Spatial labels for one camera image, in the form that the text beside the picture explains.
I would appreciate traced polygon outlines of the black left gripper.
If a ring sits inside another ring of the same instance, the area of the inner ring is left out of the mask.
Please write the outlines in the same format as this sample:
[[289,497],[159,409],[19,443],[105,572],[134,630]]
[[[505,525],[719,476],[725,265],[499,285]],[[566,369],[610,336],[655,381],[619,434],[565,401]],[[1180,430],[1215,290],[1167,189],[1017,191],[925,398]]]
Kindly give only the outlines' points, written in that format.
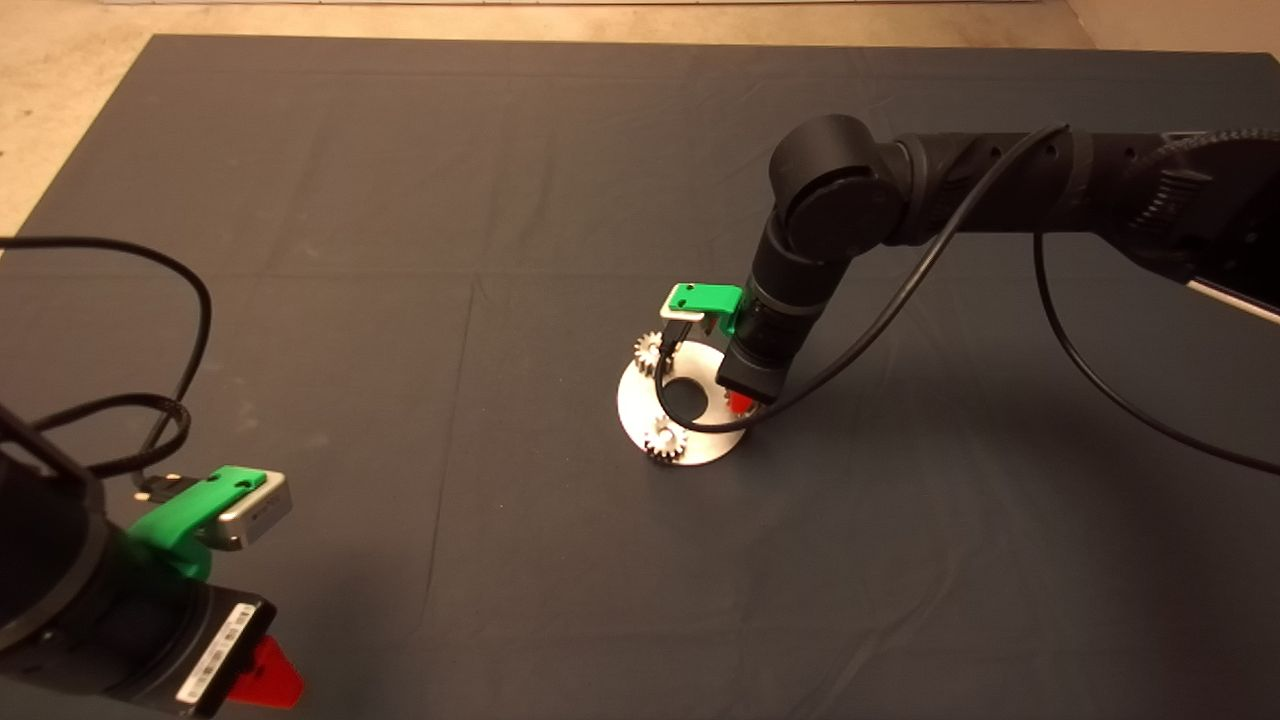
[[229,696],[293,708],[305,679],[268,635],[275,619],[260,594],[114,555],[52,620],[3,651],[3,675],[180,719],[211,719]]

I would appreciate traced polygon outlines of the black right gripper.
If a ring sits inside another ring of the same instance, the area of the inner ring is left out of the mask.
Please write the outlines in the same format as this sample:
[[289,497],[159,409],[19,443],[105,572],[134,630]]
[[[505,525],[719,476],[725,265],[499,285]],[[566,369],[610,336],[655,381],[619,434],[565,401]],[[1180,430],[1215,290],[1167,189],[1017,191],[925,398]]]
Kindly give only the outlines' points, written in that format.
[[768,304],[744,304],[718,368],[731,416],[750,416],[756,402],[774,404],[790,368],[813,328],[812,314],[785,313]]

